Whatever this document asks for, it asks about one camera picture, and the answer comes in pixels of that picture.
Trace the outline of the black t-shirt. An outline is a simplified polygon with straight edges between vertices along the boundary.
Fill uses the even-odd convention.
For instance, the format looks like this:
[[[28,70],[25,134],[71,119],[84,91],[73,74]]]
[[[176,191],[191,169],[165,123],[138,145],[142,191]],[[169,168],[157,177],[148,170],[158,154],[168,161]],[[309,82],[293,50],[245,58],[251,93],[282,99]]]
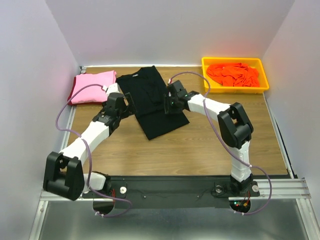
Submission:
[[[167,88],[155,66],[117,77],[116,82],[124,94],[130,93],[136,108],[135,118],[148,140],[190,123],[184,113],[165,114]]]

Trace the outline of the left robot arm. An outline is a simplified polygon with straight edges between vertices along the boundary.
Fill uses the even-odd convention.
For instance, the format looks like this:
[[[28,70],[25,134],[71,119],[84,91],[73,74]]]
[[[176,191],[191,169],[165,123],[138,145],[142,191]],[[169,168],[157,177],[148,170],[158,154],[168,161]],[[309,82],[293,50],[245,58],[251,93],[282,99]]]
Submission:
[[[92,171],[84,173],[83,165],[92,161],[92,151],[119,127],[121,120],[135,111],[130,93],[110,93],[86,130],[69,146],[47,156],[43,189],[72,201],[88,191],[95,191],[100,197],[108,196],[111,184],[107,176]]]

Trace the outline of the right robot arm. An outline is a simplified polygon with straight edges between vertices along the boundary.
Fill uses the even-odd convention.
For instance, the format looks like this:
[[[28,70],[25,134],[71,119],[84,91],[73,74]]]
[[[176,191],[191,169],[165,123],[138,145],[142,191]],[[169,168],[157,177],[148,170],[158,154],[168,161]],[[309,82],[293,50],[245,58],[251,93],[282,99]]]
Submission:
[[[235,195],[246,192],[253,181],[249,147],[254,131],[244,107],[212,100],[196,91],[187,92],[178,80],[169,81],[164,95],[164,112],[173,115],[187,110],[218,123],[217,138],[231,156],[230,189]]]

